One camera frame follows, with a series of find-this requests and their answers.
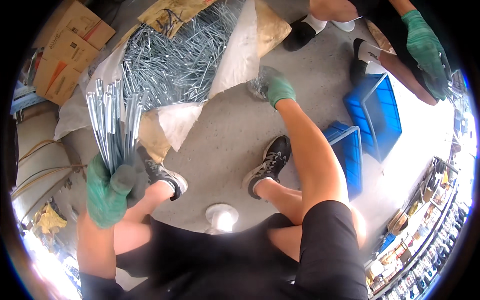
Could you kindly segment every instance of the gloved hand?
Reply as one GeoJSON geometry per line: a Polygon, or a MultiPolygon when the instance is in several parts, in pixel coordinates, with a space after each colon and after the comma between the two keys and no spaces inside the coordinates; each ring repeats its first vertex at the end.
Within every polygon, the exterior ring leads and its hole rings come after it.
{"type": "Polygon", "coordinates": [[[99,228],[118,223],[127,207],[134,206],[145,195],[148,176],[140,158],[135,168],[121,165],[110,176],[102,156],[97,154],[87,168],[87,211],[99,228]]]}
{"type": "Polygon", "coordinates": [[[419,11],[407,12],[402,21],[408,28],[407,50],[423,70],[425,84],[435,98],[444,100],[451,95],[447,81],[452,81],[444,48],[419,11]]]}
{"type": "Polygon", "coordinates": [[[285,78],[283,73],[277,71],[271,67],[262,66],[260,73],[262,71],[266,72],[267,82],[268,82],[268,101],[275,108],[275,104],[281,99],[292,99],[295,100],[296,94],[295,90],[291,86],[290,82],[285,78]]]}

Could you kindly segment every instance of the concrete floor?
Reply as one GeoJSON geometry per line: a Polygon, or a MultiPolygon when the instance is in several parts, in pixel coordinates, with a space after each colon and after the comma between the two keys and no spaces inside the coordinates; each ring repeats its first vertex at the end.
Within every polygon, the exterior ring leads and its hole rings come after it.
{"type": "MultiPolygon", "coordinates": [[[[153,2],[155,0],[137,0],[122,4],[112,24],[117,34],[109,42],[109,48],[153,2]]],[[[289,23],[308,13],[307,0],[267,2],[289,23]]],[[[335,120],[352,124],[342,102],[342,97],[352,89],[348,80],[352,42],[360,37],[376,44],[363,19],[356,20],[355,24],[355,30],[346,33],[328,23],[305,48],[289,53],[279,46],[261,60],[261,64],[286,74],[297,92],[298,103],[320,129],[335,120]]],[[[375,65],[367,71],[384,72],[375,65]]],[[[450,143],[444,139],[453,128],[452,105],[441,102],[430,107],[395,78],[390,78],[403,134],[382,164],[363,155],[363,194],[352,202],[367,221],[366,252],[371,251],[379,232],[406,201],[431,157],[447,158],[450,151],[450,143]]],[[[239,212],[234,231],[240,231],[275,213],[271,204],[249,197],[240,185],[244,175],[261,162],[264,147],[280,134],[287,134],[280,115],[267,103],[254,101],[244,84],[217,95],[204,107],[181,149],[170,150],[165,159],[168,169],[186,178],[188,191],[174,202],[165,201],[153,217],[180,228],[204,231],[209,227],[204,215],[206,208],[214,203],[228,203],[239,212]]],[[[64,140],[77,149],[83,162],[88,162],[97,152],[88,130],[72,132],[64,140]]],[[[280,181],[293,189],[300,187],[293,159],[280,173],[280,181]]],[[[84,188],[84,184],[74,185],[72,191],[84,188]]],[[[130,289],[137,280],[125,275],[117,279],[124,288],[130,289]]]]}

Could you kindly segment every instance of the person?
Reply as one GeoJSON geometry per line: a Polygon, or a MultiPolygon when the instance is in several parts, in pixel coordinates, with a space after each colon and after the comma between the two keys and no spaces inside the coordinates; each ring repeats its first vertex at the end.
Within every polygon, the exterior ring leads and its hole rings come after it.
{"type": "Polygon", "coordinates": [[[268,100],[289,137],[276,137],[266,147],[243,186],[279,213],[242,232],[209,235],[149,217],[188,186],[142,147],[151,181],[143,195],[135,187],[139,172],[122,165],[110,177],[100,156],[93,158],[87,211],[77,225],[84,299],[367,299],[359,258],[365,221],[349,204],[342,167],[282,74],[269,79],[268,100]],[[291,154],[301,191],[279,184],[291,154]],[[125,292],[115,282],[116,267],[148,279],[125,292]]]}
{"type": "Polygon", "coordinates": [[[283,45],[288,51],[299,50],[325,28],[327,21],[351,31],[353,20],[363,16],[380,29],[396,54],[355,39],[350,65],[352,83],[357,85],[365,76],[367,64],[374,62],[418,99],[436,105],[451,95],[448,81],[452,81],[451,70],[457,70],[459,64],[431,6],[439,5],[431,0],[418,0],[415,6],[409,0],[310,0],[310,14],[291,24],[292,31],[283,45]]]}

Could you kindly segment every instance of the blue plastic crate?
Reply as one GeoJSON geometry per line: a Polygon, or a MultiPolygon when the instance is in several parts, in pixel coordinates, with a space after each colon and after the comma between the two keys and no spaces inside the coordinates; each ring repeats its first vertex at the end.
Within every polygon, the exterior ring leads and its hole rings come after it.
{"type": "Polygon", "coordinates": [[[335,121],[322,131],[333,148],[345,178],[347,179],[348,199],[352,201],[362,192],[362,151],[360,128],[335,121]]]}
{"type": "Polygon", "coordinates": [[[368,74],[343,102],[360,127],[363,150],[378,162],[388,156],[402,134],[395,96],[387,73],[368,74]]]}

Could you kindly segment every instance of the shoe lace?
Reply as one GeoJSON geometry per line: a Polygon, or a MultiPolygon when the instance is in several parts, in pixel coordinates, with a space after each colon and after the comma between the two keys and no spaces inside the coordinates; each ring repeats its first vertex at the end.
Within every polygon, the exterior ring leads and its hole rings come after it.
{"type": "Polygon", "coordinates": [[[266,156],[267,160],[262,164],[262,169],[264,170],[263,173],[273,170],[279,160],[283,163],[287,159],[285,156],[282,157],[281,155],[281,152],[269,152],[266,156]]]}

